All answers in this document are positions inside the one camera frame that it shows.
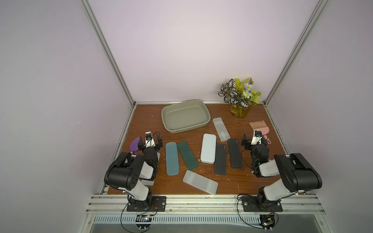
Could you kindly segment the black pencil case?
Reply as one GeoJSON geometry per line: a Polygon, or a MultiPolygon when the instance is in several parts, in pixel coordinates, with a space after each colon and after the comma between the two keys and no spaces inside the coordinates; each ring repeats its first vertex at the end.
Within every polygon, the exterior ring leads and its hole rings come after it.
{"type": "Polygon", "coordinates": [[[241,151],[237,139],[228,139],[229,157],[231,162],[231,168],[241,169],[243,168],[241,151]]]}

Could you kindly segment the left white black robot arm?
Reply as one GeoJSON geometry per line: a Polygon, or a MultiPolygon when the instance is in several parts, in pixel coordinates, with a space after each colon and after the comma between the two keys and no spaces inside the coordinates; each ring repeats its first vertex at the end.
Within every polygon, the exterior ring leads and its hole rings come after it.
{"type": "Polygon", "coordinates": [[[130,206],[148,209],[153,205],[153,195],[145,181],[154,181],[158,173],[158,151],[163,147],[158,132],[145,133],[130,144],[129,152],[122,152],[105,173],[104,183],[128,195],[130,206]]]}

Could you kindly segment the teal silicone pencil case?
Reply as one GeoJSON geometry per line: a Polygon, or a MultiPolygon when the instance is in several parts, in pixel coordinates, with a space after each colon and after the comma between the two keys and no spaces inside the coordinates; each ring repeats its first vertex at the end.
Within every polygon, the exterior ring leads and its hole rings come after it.
{"type": "Polygon", "coordinates": [[[179,173],[178,148],[175,142],[166,144],[166,166],[169,176],[175,176],[179,173]]]}

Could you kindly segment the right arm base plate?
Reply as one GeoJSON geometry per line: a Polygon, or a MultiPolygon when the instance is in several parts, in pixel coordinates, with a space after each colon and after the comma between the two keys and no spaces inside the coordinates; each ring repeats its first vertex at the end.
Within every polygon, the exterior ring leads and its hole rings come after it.
{"type": "Polygon", "coordinates": [[[245,212],[283,212],[280,201],[269,201],[264,196],[243,196],[241,201],[245,212]]]}

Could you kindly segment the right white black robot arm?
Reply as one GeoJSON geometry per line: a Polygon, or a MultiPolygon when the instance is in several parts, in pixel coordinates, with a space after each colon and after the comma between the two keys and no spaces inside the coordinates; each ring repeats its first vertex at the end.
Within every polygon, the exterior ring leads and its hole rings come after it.
{"type": "Polygon", "coordinates": [[[257,178],[280,176],[271,185],[259,189],[253,197],[255,205],[262,210],[280,206],[280,201],[298,193],[322,187],[322,179],[313,166],[300,153],[275,155],[269,159],[268,141],[261,131],[255,130],[252,139],[243,135],[241,145],[251,153],[250,169],[257,178]]]}

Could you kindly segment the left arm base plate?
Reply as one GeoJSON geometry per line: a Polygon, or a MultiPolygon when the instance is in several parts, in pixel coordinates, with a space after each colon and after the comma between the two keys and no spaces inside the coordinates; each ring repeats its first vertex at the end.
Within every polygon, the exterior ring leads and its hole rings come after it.
{"type": "Polygon", "coordinates": [[[166,196],[149,196],[144,201],[128,198],[127,212],[164,212],[166,208],[166,196]]]}

